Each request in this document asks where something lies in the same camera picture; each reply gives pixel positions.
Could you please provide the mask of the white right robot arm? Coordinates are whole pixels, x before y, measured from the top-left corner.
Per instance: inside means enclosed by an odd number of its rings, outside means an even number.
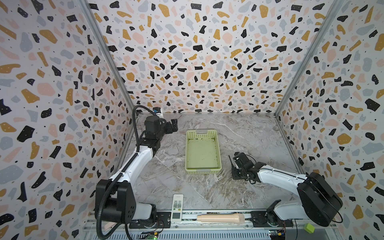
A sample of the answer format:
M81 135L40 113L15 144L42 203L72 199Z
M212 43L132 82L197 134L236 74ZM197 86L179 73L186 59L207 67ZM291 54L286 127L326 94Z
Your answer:
M287 202L276 200L267 208L262 220L272 227L296 219L309 219L327 227L343 206L341 198L318 173L305 175L279 170L242 152L234 154L231 165L234 180L274 185L297 196Z

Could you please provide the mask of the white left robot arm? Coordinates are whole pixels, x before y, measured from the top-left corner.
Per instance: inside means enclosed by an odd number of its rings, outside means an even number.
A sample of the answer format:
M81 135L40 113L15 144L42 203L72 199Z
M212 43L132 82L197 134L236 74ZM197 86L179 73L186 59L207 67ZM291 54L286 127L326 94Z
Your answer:
M118 172L96 186L95 216L97 221L129 224L132 221L154 222L156 206L135 199L133 185L147 163L155 156L164 135L178 131L178 120L167 122L158 116L145 120L145 131L139 137L136 151Z

